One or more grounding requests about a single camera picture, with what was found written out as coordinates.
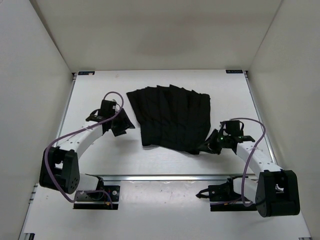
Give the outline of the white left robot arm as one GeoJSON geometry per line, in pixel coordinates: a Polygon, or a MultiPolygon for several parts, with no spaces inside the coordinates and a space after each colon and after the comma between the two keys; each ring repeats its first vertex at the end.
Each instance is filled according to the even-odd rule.
{"type": "Polygon", "coordinates": [[[49,148],[47,157],[42,158],[40,186],[58,190],[48,173],[47,167],[49,167],[65,194],[70,195],[80,191],[89,194],[93,199],[101,198],[105,192],[102,178],[80,173],[79,159],[105,132],[111,130],[113,135],[118,137],[126,134],[126,130],[134,128],[124,109],[120,111],[112,109],[110,113],[99,113],[97,109],[94,110],[81,127],[82,132],[73,134],[57,146],[49,148]]]}

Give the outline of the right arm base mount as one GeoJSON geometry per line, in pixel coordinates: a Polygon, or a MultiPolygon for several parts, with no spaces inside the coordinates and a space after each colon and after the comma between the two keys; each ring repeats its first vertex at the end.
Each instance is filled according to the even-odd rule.
{"type": "Polygon", "coordinates": [[[241,195],[234,192],[233,179],[234,177],[229,177],[222,184],[208,185],[195,196],[198,199],[208,199],[211,212],[256,212],[255,204],[248,207],[243,205],[241,195]]]}

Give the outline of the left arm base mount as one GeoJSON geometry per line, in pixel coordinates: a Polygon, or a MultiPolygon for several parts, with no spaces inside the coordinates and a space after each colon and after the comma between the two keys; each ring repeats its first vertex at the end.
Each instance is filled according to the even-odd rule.
{"type": "Polygon", "coordinates": [[[119,181],[108,182],[97,176],[97,191],[75,192],[74,210],[118,210],[121,186],[119,181]]]}

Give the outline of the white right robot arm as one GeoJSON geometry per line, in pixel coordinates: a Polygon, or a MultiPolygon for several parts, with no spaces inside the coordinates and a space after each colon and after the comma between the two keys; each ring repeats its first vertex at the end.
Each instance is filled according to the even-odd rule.
{"type": "Polygon", "coordinates": [[[264,217],[296,216],[300,213],[298,179],[292,170],[284,170],[255,147],[251,136],[242,131],[235,135],[225,135],[215,129],[205,142],[210,153],[219,154],[223,149],[231,149],[245,161],[257,180],[245,175],[227,178],[225,183],[209,185],[200,190],[196,197],[209,199],[214,211],[231,211],[232,204],[240,210],[258,211],[264,217]]]}

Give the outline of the black pleated skirt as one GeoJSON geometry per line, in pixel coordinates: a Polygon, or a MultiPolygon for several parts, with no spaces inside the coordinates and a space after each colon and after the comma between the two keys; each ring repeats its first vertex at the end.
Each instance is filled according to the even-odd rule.
{"type": "Polygon", "coordinates": [[[126,95],[140,125],[143,147],[200,153],[211,128],[209,94],[171,84],[148,86],[126,95]]]}

